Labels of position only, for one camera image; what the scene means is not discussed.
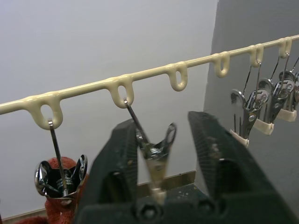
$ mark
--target cream plastic rod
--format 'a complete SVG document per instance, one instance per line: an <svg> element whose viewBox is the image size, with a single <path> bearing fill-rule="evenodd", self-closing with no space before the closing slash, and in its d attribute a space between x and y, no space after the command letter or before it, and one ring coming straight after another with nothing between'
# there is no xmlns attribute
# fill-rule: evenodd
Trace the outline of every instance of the cream plastic rod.
<svg viewBox="0 0 299 224"><path fill-rule="evenodd" d="M118 77L112 77L94 83L80 85L64 90L47 92L41 95L30 96L24 99L0 104L0 114L10 113L18 110L27 110L33 120L41 128L49 130L48 118L45 118L41 112L43 105L48 105L53 112L53 126L58 128L63 121L63 114L60 107L60 101L63 99L79 96L93 91L107 89L110 91L112 100L115 105L120 108L126 108L122 98L118 93L118 87L124 86L127 92L127 101L131 105L134 101L133 82L149 77L154 77L162 74L169 76L170 84L175 91L182 91L187 86L188 75L187 68L198 66L206 63L214 63L215 74L219 78L223 78L228 74L230 57L249 53L250 63L253 67L257 67L257 60L262 62L264 48L279 46L279 55L281 58L286 57L286 53L290 53L292 41L299 40L299 35L281 38L279 40L266 43L259 43L249 47L240 48L231 51L224 51L219 54L213 54L206 57L192 59L184 62L168 64L166 66L139 71L131 74L124 74ZM177 83L176 72L181 74L181 82Z"/></svg>

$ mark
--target hanging loop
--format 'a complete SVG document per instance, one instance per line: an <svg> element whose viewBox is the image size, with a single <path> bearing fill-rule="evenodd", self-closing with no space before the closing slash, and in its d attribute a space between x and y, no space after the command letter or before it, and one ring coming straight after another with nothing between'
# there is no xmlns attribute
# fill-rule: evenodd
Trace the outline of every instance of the hanging loop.
<svg viewBox="0 0 299 224"><path fill-rule="evenodd" d="M110 91L113 102L119 108L126 108L120 94L118 92L118 87L123 86L126 89L127 101L131 105L134 101L134 90L133 90L133 79L130 76L123 75L119 78L117 85L110 85L107 89Z"/></svg>
<svg viewBox="0 0 299 224"><path fill-rule="evenodd" d="M182 91L186 88L188 82L188 72L186 62L178 62L166 66L166 73L168 74L170 85L175 91ZM177 81L177 71L181 75L181 82Z"/></svg>
<svg viewBox="0 0 299 224"><path fill-rule="evenodd" d="M214 72L217 77L224 78L228 74L230 55L227 51L213 54Z"/></svg>
<svg viewBox="0 0 299 224"><path fill-rule="evenodd" d="M59 94L55 92L48 92L45 95L32 96L30 98L24 99L24 109L27 110L33 120L40 126L42 129L49 130L48 119L46 119L41 111L43 105L48 105L53 113L53 128L58 128L63 121L63 114L60 107L60 98Z"/></svg>
<svg viewBox="0 0 299 224"><path fill-rule="evenodd" d="M250 52L250 65L254 68L260 66L260 63L263 60L263 45L261 43L257 45L249 46Z"/></svg>
<svg viewBox="0 0 299 224"><path fill-rule="evenodd" d="M279 56L285 59L291 52L292 39L290 37L279 39Z"/></svg>

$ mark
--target wooden baseboard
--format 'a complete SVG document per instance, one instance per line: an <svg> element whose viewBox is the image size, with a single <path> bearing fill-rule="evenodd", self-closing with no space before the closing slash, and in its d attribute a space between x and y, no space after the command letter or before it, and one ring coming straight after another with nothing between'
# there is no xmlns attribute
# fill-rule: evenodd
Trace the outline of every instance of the wooden baseboard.
<svg viewBox="0 0 299 224"><path fill-rule="evenodd" d="M194 183L194 179L195 179L195 171L190 171L187 173L170 176L165 179L164 188L167 190L171 190L174 188L182 187L187 184ZM143 183L143 184L138 185L138 188L137 188L138 198L146 197L149 195L150 195L150 190L148 187L148 183ZM3 222L3 224L14 224L18 221L25 219L25 218L36 217L36 216L42 216L42 217L47 216L46 210L38 209L38 210L35 210L32 212L23 213L23 214L20 214L17 216L8 217L8 218L3 219L2 222Z"/></svg>

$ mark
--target red stuffed toy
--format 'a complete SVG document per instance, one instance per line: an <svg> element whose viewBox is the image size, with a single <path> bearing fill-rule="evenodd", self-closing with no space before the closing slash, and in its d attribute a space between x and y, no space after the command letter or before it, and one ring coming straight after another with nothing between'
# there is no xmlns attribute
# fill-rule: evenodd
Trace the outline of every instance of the red stuffed toy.
<svg viewBox="0 0 299 224"><path fill-rule="evenodd" d="M58 169L57 158L52 158L49 161L49 164L53 169ZM70 169L76 166L76 162L68 157L62 157L62 163L65 169ZM75 209L79 203L82 191L86 184L88 176L86 175L84 184L80 189L77 198L67 206L61 205L61 200L48 199L45 203L45 208L47 212L47 217L31 217L26 218L22 221L17 222L16 224L71 224L72 219L75 214Z"/></svg>

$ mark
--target metal clip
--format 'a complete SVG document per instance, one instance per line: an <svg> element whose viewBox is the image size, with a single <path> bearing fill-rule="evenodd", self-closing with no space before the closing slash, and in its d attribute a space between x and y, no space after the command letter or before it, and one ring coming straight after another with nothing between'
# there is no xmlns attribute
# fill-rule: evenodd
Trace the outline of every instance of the metal clip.
<svg viewBox="0 0 299 224"><path fill-rule="evenodd" d="M257 81L259 80L261 63L259 63ZM244 93L247 86L247 82L251 73L251 66L245 82L243 92L238 90L232 90L231 92L231 103L235 106L234 113L234 133L247 140L250 131L260 115L260 111L265 102L269 98L269 92L266 89L258 88L256 81L256 90L253 91L248 99L245 100Z"/></svg>
<svg viewBox="0 0 299 224"><path fill-rule="evenodd" d="M136 137L151 178L151 193L157 203L163 204L166 197L166 191L162 189L162 182L165 178L171 147L176 137L177 126L176 124L171 123L168 126L165 138L157 144L152 144L149 142L133 109L128 104L127 99L124 99L124 103L137 126Z"/></svg>
<svg viewBox="0 0 299 224"><path fill-rule="evenodd" d="M285 62L285 68L287 66L289 54L287 54L287 59ZM272 76L270 79L261 78L258 82L258 86L261 89L265 89L269 92L269 99L268 101L263 105L260 116L258 117L257 124L259 124L258 127L255 127L264 132L264 134L270 135L274 128L274 120L280 113L281 109L284 107L285 102L287 101L288 97L290 96L290 93L292 93L294 89L294 81L291 77L291 72L284 70L279 74L280 81L276 83L276 85L273 84L272 79L275 74L276 68L279 63L280 56L278 56L277 63L275 65L274 71L272 73ZM271 125L271 129L265 128L266 125Z"/></svg>
<svg viewBox="0 0 299 224"><path fill-rule="evenodd" d="M299 102L299 84L298 84L299 72L294 74L294 70L298 60L299 57L297 58L292 70L285 71L285 79L292 80L294 82L294 90L290 92L290 94L288 95L285 105L283 107L284 110L289 112L293 112L296 109L297 104ZM279 74L279 79L281 80L282 78L283 78L283 71L280 72Z"/></svg>
<svg viewBox="0 0 299 224"><path fill-rule="evenodd" d="M83 185L87 172L87 156L81 155L76 166L65 169L53 122L49 120L48 123L59 169L52 168L48 161L39 163L35 171L35 186L40 195L46 196L48 199L61 200L61 204L66 206L75 200Z"/></svg>

